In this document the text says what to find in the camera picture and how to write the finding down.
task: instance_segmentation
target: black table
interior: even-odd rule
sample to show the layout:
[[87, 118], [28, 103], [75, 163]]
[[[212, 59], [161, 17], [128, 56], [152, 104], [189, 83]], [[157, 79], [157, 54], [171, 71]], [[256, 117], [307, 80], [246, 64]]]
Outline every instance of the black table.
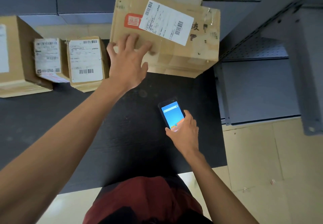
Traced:
[[[0, 99], [0, 169], [90, 94], [60, 83], [54, 91]], [[211, 167], [227, 165], [213, 68], [196, 79], [148, 73], [112, 108], [61, 193], [191, 171], [165, 135], [157, 107], [173, 96], [197, 120], [199, 148]]]

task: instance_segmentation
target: white label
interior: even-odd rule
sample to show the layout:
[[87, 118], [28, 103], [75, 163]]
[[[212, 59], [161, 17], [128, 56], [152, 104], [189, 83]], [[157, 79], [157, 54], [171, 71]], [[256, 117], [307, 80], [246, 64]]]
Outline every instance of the white label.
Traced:
[[185, 46], [193, 21], [191, 16], [149, 0], [139, 28]]
[[6, 26], [0, 24], [0, 73], [9, 72]]
[[34, 51], [38, 75], [61, 72], [59, 39], [35, 39]]
[[62, 77], [59, 77], [57, 74], [55, 73], [43, 73], [41, 75], [39, 75], [41, 78], [49, 80], [51, 82], [54, 83], [67, 83], [69, 82], [66, 79], [63, 79]]
[[71, 40], [68, 46], [73, 83], [103, 79], [99, 40]]

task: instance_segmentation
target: phone screen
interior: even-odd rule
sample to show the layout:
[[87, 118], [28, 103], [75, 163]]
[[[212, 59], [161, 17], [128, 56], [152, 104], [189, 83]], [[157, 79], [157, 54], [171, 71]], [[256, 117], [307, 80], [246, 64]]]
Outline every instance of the phone screen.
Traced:
[[161, 108], [172, 131], [177, 131], [179, 125], [183, 123], [184, 116], [177, 102], [171, 103]]

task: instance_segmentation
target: hand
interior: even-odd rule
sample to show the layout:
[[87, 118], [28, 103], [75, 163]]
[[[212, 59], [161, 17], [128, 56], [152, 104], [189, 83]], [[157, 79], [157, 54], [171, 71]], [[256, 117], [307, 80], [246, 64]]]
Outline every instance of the hand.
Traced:
[[[148, 71], [148, 63], [145, 62], [141, 66], [141, 62], [152, 43], [146, 41], [138, 51], [135, 51], [138, 37], [138, 34], [125, 34], [117, 44], [110, 42], [107, 46], [107, 52], [111, 59], [109, 78], [123, 85], [126, 91], [137, 87], [146, 77]], [[113, 49], [115, 45], [119, 48], [118, 54]]]
[[196, 126], [196, 120], [189, 111], [184, 110], [185, 119], [180, 128], [174, 132], [169, 128], [165, 128], [166, 135], [172, 139], [175, 147], [187, 160], [192, 153], [199, 151], [198, 134], [199, 128]]

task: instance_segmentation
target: package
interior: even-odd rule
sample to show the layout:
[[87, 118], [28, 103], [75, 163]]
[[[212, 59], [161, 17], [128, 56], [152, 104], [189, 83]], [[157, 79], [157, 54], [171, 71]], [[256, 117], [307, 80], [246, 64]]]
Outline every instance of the package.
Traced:
[[17, 16], [0, 17], [0, 97], [53, 90], [35, 74], [33, 42], [42, 38]]
[[109, 77], [107, 51], [97, 37], [70, 39], [67, 59], [71, 86], [82, 91], [94, 91]]
[[110, 41], [126, 33], [139, 34], [136, 49], [153, 42], [143, 59], [148, 72], [195, 78], [218, 61], [220, 10], [172, 0], [116, 0]]
[[35, 39], [36, 74], [55, 83], [69, 82], [66, 43], [61, 39]]

